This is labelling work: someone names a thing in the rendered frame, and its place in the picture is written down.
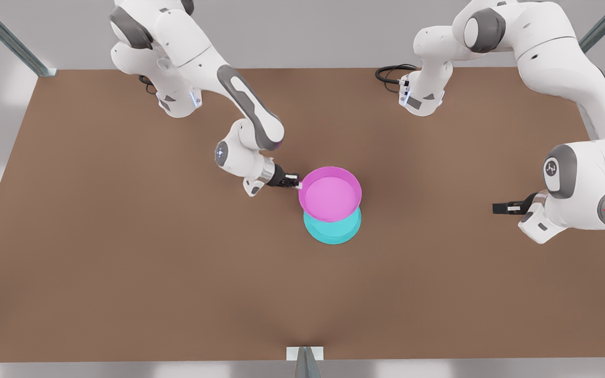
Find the pink plate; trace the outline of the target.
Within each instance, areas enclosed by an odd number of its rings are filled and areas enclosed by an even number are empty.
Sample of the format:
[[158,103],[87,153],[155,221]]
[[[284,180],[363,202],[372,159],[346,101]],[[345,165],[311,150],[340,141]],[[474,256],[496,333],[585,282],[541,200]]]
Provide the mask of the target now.
[[349,217],[359,208],[362,186],[348,170],[336,166],[320,167],[302,180],[298,199],[307,215],[333,223]]

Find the blue plate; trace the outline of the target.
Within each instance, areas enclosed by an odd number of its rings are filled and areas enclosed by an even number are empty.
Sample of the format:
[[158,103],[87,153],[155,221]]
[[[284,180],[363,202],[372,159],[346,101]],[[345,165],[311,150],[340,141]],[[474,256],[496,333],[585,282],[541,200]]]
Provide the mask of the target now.
[[339,245],[353,239],[358,233],[362,224],[362,212],[360,208],[356,208],[348,217],[334,222],[317,220],[304,212],[303,220],[307,232],[314,239],[328,245]]

